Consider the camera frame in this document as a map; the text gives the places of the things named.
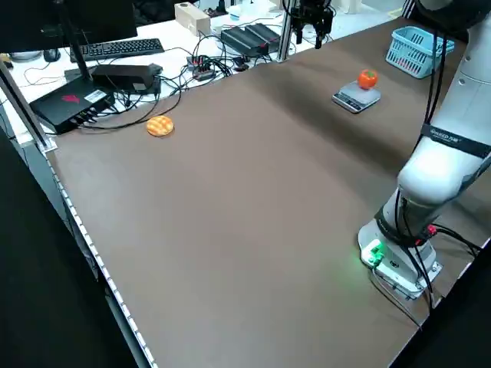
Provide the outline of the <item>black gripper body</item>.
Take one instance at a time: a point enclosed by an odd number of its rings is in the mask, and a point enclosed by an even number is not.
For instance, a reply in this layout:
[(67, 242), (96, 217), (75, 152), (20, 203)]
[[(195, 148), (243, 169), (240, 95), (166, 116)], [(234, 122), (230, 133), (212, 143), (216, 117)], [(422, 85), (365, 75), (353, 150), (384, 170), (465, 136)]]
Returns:
[(331, 1), (299, 0), (293, 6), (293, 18), (299, 18), (301, 20), (321, 18), (327, 12), (333, 12)]

